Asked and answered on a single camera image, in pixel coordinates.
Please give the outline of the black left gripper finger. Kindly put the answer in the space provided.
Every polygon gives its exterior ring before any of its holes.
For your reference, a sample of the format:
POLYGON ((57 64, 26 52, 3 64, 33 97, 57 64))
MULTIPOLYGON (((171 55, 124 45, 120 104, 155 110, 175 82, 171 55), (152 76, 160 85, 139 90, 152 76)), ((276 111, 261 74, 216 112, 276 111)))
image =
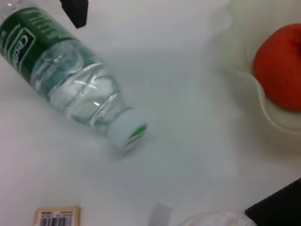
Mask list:
POLYGON ((60 0, 62 9, 78 29, 87 23, 88 0, 60 0))

